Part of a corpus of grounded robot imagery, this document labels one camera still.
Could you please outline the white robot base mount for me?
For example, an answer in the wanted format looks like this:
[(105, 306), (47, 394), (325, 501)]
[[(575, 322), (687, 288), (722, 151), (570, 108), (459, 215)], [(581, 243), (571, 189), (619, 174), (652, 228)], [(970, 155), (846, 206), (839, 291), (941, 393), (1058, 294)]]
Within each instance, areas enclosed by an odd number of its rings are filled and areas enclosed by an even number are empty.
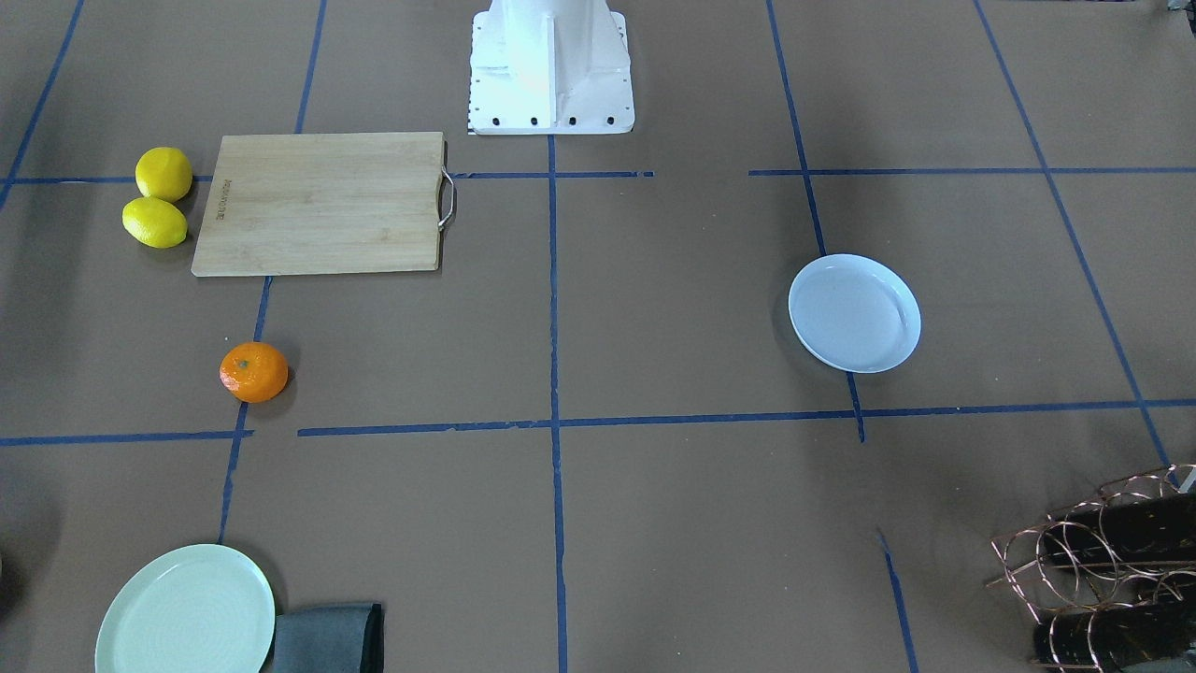
[(471, 22), (466, 131), (627, 134), (636, 121), (626, 17), (605, 1), (492, 1)]

